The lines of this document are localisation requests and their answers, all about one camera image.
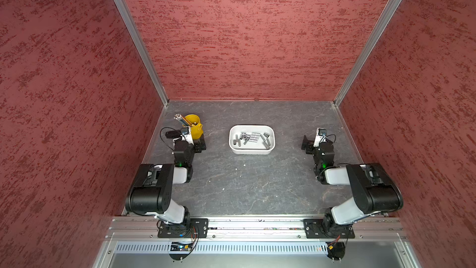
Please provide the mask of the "aluminium corner post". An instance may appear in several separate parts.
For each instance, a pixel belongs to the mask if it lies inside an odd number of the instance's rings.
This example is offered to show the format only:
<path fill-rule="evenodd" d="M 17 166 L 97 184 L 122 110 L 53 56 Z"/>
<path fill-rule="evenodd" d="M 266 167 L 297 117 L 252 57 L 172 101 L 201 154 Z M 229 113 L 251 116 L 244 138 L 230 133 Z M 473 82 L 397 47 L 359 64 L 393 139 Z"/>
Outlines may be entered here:
<path fill-rule="evenodd" d="M 154 67 L 154 64 L 147 51 L 145 43 L 143 42 L 143 39 L 140 36 L 140 32 L 135 24 L 135 21 L 133 19 L 133 16 L 131 15 L 131 12 L 127 6 L 126 1 L 125 0 L 113 0 L 113 1 L 136 47 L 136 50 L 138 51 L 140 58 L 151 78 L 151 81 L 154 84 L 159 97 L 161 98 L 162 105 L 167 107 L 169 105 L 169 98 L 159 79 L 156 68 Z"/>
<path fill-rule="evenodd" d="M 349 72 L 347 78 L 345 79 L 342 87 L 340 88 L 336 98 L 334 100 L 334 105 L 336 108 L 339 108 L 342 104 L 345 96 L 350 90 L 354 80 L 357 78 L 359 72 L 362 70 L 364 64 L 372 53 L 374 47 L 378 43 L 379 39 L 383 35 L 386 27 L 390 23 L 393 15 L 400 6 L 402 0 L 388 0 L 383 11 L 381 12 L 375 26 L 373 27 L 361 53 L 358 55 L 356 62 L 354 63 L 351 71 Z"/>

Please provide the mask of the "right aluminium corner post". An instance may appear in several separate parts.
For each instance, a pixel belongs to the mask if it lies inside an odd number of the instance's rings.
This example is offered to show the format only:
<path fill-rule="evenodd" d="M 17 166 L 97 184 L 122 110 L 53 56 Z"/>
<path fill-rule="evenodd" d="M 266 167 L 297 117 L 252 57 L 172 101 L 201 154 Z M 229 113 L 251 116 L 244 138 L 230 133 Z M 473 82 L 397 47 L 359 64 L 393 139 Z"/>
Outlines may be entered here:
<path fill-rule="evenodd" d="M 361 53 L 358 55 L 356 62 L 354 63 L 351 71 L 349 72 L 347 78 L 345 79 L 342 87 L 340 88 L 336 98 L 334 100 L 334 105 L 336 108 L 339 108 L 342 104 L 345 96 L 350 90 L 354 80 L 357 78 L 359 72 L 362 70 L 364 64 L 372 53 L 374 47 L 378 43 L 379 39 L 383 35 L 386 27 L 390 23 L 393 15 L 400 6 L 402 0 L 388 0 L 383 11 L 381 12 L 375 26 L 373 27 Z"/>

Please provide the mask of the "yellow pencil cup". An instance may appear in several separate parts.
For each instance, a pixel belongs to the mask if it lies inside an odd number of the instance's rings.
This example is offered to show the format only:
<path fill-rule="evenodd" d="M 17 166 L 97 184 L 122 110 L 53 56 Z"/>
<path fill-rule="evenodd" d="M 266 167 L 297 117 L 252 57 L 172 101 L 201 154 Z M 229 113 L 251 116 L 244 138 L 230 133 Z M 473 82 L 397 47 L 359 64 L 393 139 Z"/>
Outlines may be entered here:
<path fill-rule="evenodd" d="M 198 115 L 189 114 L 185 116 L 185 119 L 190 123 L 190 131 L 192 138 L 198 140 L 203 135 L 203 125 Z"/>

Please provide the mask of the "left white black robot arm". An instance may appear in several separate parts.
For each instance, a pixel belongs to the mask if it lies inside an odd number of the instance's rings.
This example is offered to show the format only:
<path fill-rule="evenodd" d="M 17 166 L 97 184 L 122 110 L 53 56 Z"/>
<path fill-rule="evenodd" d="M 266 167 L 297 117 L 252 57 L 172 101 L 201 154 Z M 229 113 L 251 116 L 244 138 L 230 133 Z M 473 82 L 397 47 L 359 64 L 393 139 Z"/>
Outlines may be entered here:
<path fill-rule="evenodd" d="M 181 129 L 164 127 L 161 131 L 173 141 L 170 149 L 174 161 L 140 165 L 125 199 L 125 209 L 139 216 L 154 216 L 170 227 L 186 229 L 190 227 L 190 213 L 172 200 L 172 188 L 192 180 L 193 159 L 207 148 L 203 126 L 194 122 Z"/>

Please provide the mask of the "white plastic storage box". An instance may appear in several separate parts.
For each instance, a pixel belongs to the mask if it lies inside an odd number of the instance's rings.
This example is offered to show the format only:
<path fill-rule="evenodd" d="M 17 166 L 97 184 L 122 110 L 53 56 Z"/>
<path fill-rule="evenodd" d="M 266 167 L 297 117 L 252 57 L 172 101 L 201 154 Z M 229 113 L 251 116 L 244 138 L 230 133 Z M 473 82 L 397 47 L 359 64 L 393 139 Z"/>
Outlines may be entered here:
<path fill-rule="evenodd" d="M 228 144 L 237 155 L 269 155 L 276 146 L 275 133 L 268 125 L 235 125 Z"/>

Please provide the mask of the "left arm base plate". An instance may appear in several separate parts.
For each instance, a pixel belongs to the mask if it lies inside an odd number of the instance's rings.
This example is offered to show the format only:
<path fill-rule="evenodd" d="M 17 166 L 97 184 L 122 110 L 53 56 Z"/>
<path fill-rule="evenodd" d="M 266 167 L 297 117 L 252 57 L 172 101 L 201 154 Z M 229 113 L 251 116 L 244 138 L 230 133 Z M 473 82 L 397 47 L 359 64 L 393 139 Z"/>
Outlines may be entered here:
<path fill-rule="evenodd" d="M 207 218 L 187 218 L 181 224 L 165 223 L 158 224 L 158 238 L 184 238 L 203 239 L 207 237 L 209 219 Z"/>

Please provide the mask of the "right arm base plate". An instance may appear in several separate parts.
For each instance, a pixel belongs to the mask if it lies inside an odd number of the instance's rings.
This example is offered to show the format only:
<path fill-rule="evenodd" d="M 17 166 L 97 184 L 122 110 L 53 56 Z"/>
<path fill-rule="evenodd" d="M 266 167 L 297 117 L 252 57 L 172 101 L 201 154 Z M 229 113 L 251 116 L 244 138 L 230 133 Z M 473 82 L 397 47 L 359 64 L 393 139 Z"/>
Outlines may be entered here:
<path fill-rule="evenodd" d="M 307 239 L 354 239 L 353 225 L 339 225 L 328 219 L 304 219 L 304 231 Z"/>

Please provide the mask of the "aluminium front rail frame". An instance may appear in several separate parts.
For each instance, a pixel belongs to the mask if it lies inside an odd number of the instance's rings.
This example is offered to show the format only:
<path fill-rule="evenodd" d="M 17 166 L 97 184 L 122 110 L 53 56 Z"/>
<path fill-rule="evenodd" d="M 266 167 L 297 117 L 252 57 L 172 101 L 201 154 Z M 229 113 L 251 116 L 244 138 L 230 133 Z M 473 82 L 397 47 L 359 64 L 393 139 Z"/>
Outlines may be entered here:
<path fill-rule="evenodd" d="M 178 261 L 189 254 L 326 256 L 350 254 L 351 243 L 377 243 L 390 247 L 402 267 L 420 267 L 399 218 L 365 218 L 329 237 L 320 222 L 316 215 L 193 217 L 190 229 L 176 235 L 151 217 L 114 217 L 93 266 L 109 268 L 120 253 L 174 255 Z"/>

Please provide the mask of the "left aluminium corner post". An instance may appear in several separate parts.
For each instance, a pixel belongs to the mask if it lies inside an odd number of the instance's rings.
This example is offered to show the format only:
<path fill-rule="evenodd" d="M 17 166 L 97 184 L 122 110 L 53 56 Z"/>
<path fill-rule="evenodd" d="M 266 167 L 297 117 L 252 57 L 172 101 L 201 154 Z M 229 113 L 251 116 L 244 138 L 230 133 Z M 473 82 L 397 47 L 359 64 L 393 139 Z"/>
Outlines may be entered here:
<path fill-rule="evenodd" d="M 136 50 L 138 51 L 140 58 L 151 78 L 151 81 L 154 84 L 159 97 L 161 98 L 162 105 L 167 107 L 169 105 L 169 98 L 159 79 L 156 68 L 154 67 L 154 64 L 147 51 L 145 43 L 143 42 L 143 39 L 140 36 L 140 32 L 135 24 L 135 21 L 133 19 L 133 16 L 131 15 L 131 12 L 127 6 L 126 1 L 125 0 L 113 0 L 113 1 L 136 47 Z"/>

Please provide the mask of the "black stapler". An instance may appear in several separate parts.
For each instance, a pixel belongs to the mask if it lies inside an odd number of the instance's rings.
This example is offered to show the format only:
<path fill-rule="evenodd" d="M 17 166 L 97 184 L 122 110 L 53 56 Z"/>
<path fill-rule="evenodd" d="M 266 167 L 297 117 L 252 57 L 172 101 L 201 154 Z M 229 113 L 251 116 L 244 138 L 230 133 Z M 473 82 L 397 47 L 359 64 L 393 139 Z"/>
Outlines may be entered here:
<path fill-rule="evenodd" d="M 181 138 L 181 137 L 182 137 L 182 134 L 178 130 L 171 130 L 171 131 L 166 132 L 166 138 L 168 138 L 168 139 L 177 139 L 177 138 Z"/>

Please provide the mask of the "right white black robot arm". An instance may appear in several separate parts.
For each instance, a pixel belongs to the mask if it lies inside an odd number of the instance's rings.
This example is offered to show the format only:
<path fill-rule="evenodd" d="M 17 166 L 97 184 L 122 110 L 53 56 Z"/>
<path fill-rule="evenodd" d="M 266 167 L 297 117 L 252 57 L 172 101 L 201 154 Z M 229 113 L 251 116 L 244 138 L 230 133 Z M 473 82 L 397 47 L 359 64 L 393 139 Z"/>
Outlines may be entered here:
<path fill-rule="evenodd" d="M 379 163 L 336 166 L 333 141 L 323 135 L 315 140 L 304 137 L 301 149 L 313 157 L 314 173 L 321 184 L 350 186 L 352 191 L 347 201 L 326 210 L 321 222 L 324 232 L 335 233 L 363 218 L 404 206 L 399 188 Z"/>

